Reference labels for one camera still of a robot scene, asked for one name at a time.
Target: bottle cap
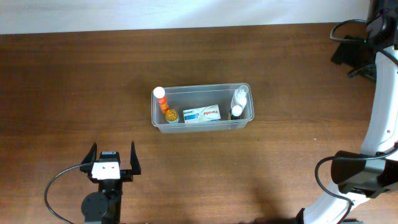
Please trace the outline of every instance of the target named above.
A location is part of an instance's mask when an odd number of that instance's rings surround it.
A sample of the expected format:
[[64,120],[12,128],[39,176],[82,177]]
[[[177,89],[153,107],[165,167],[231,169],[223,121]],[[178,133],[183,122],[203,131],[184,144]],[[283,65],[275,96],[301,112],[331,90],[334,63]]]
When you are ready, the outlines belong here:
[[242,112],[243,112],[242,107],[239,105],[234,106],[231,111],[233,116],[240,116]]
[[241,85],[241,86],[238,88],[238,92],[237,92],[237,94],[236,94],[236,97],[237,97],[238,99],[245,98],[245,97],[246,97],[246,94],[247,94],[248,92],[249,92],[249,88],[248,88],[247,86]]
[[163,98],[164,95],[165,95],[165,91],[164,91],[163,87],[160,87],[160,86],[156,87],[156,88],[154,89],[154,95],[155,95],[155,97],[158,98],[158,99]]

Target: wooden table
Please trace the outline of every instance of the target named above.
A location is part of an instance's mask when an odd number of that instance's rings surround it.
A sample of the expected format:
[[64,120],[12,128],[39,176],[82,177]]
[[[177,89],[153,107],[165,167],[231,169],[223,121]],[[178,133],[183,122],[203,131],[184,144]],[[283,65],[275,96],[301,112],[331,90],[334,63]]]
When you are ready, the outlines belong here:
[[[359,152],[371,115],[375,84],[330,62],[333,25],[0,36],[0,222],[60,223],[44,205],[47,182],[93,142],[128,169],[133,140],[142,175],[124,184],[124,223],[296,216],[322,192],[315,164]],[[236,82],[254,97],[244,129],[162,134],[151,124],[156,86]],[[81,201],[96,188],[74,170],[49,201],[83,223]],[[349,217],[396,223],[397,199],[381,195]]]

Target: wire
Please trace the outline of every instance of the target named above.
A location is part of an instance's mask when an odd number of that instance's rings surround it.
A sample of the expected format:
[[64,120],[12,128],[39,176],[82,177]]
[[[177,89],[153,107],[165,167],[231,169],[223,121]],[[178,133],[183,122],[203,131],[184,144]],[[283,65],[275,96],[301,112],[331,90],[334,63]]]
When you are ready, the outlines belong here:
[[335,33],[335,31],[337,30],[337,28],[350,23],[350,22],[360,22],[360,23],[367,23],[367,21],[363,20],[363,19],[350,19],[344,22],[340,22],[339,24],[337,24],[337,26],[335,26],[331,32],[330,32],[330,39],[338,41],[338,42],[342,42],[342,43],[348,43],[348,44],[364,44],[366,43],[365,40],[349,40],[349,39],[341,39],[341,38],[336,38],[333,36],[333,34]]
[[47,194],[48,194],[48,192],[49,192],[49,188],[50,188],[51,184],[52,184],[58,177],[60,177],[62,174],[66,173],[66,172],[68,172],[68,171],[71,171],[71,170],[73,170],[73,169],[76,169],[76,168],[79,168],[79,167],[83,167],[83,166],[88,166],[88,165],[91,165],[91,163],[79,164],[79,165],[76,165],[76,166],[67,168],[66,170],[60,172],[60,173],[57,174],[55,177],[53,177],[53,179],[50,180],[50,182],[47,184],[47,186],[46,186],[46,188],[45,188],[45,190],[44,190],[44,203],[45,203],[45,206],[50,210],[50,212],[51,212],[55,217],[61,219],[61,220],[64,221],[65,223],[73,224],[73,222],[71,222],[71,221],[67,220],[66,218],[63,218],[62,216],[58,215],[58,214],[51,208],[51,206],[50,206],[50,204],[49,204],[49,201],[47,200]]
[[346,213],[343,215],[343,217],[340,219],[340,221],[337,224],[340,224],[341,222],[344,221],[344,219],[348,216],[349,212],[352,209],[352,206],[354,205],[354,202],[349,199],[348,197],[344,197],[341,195],[337,195],[334,194],[333,192],[330,192],[321,182],[321,180],[319,179],[319,168],[320,166],[327,162],[327,161],[335,161],[335,160],[345,160],[345,161],[368,161],[368,160],[374,160],[374,159],[383,159],[386,157],[389,157],[391,155],[393,155],[394,153],[396,153],[398,151],[398,146],[394,147],[394,150],[392,150],[391,152],[387,153],[387,154],[382,154],[382,155],[378,155],[378,156],[368,156],[368,157],[359,157],[359,158],[350,158],[350,157],[341,157],[341,156],[330,156],[330,157],[326,157],[324,159],[322,159],[321,161],[319,161],[317,163],[317,165],[315,166],[315,179],[317,180],[318,185],[321,187],[321,189],[326,192],[328,195],[338,198],[338,199],[342,199],[342,200],[346,200],[348,202],[348,208]]

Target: white bottle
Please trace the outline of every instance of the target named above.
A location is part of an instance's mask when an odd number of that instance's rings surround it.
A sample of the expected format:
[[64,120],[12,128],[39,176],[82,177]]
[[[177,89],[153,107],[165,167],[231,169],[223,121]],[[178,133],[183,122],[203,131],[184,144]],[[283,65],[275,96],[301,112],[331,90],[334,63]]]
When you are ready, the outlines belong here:
[[235,90],[231,101],[231,109],[234,108],[234,106],[239,105],[243,110],[246,106],[246,103],[248,103],[248,99],[246,98],[248,92],[249,88],[244,85],[241,85],[237,90]]

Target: black cable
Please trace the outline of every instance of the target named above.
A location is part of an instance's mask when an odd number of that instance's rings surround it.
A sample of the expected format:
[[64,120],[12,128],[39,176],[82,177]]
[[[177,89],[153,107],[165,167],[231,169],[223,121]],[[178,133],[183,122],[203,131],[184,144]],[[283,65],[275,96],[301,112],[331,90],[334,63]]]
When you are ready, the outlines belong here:
[[53,177],[53,179],[50,180],[50,182],[47,184],[47,186],[46,186],[46,188],[45,188],[45,190],[44,190],[44,203],[45,203],[45,206],[47,206],[47,208],[50,210],[50,212],[51,212],[55,217],[61,219],[61,220],[64,221],[65,223],[73,224],[73,222],[71,222],[71,221],[67,220],[66,218],[63,218],[62,216],[58,215],[58,214],[51,208],[51,206],[50,206],[50,204],[49,204],[49,201],[47,200],[47,194],[48,194],[48,192],[49,192],[49,188],[50,188],[51,184],[52,184],[58,177],[60,177],[62,174],[66,173],[66,172],[68,172],[68,171],[70,171],[70,170],[73,170],[73,169],[76,169],[76,168],[79,168],[79,167],[82,167],[82,166],[88,166],[88,165],[91,165],[91,164],[90,164],[90,163],[87,163],[87,164],[80,164],[80,165],[76,165],[76,166],[67,168],[66,170],[62,171],[61,173],[59,173],[59,174],[57,174],[55,177]]
[[327,162],[327,161],[334,161],[334,160],[344,160],[344,161],[368,161],[368,160],[374,160],[374,159],[382,159],[385,157],[389,157],[391,155],[393,155],[394,153],[396,153],[398,151],[398,147],[395,147],[394,150],[392,150],[391,152],[387,153],[387,154],[382,154],[382,155],[378,155],[378,156],[368,156],[368,157],[359,157],[359,158],[350,158],[350,157],[341,157],[341,156],[330,156],[330,157],[326,157],[324,159],[322,159],[321,161],[319,161],[317,163],[317,165],[315,166],[315,179],[317,180],[318,185],[321,187],[321,189],[326,192],[328,195],[335,197],[335,198],[339,198],[342,200],[346,200],[348,202],[348,208],[346,213],[343,215],[343,217],[340,219],[340,221],[337,224],[340,224],[341,222],[344,221],[344,219],[348,216],[349,212],[351,211],[352,206],[354,205],[354,202],[349,199],[348,197],[344,197],[341,195],[337,195],[334,194],[333,192],[330,192],[321,182],[321,180],[319,179],[319,168],[320,166]]
[[337,28],[350,23],[350,22],[360,22],[360,23],[367,23],[367,21],[363,20],[363,19],[350,19],[344,22],[340,22],[339,24],[337,24],[337,26],[335,26],[331,32],[330,32],[330,39],[338,41],[338,42],[342,42],[342,43],[347,43],[347,44],[363,44],[366,43],[365,40],[349,40],[349,39],[341,39],[341,38],[336,38],[333,36],[333,34],[335,33],[335,31],[337,30]]

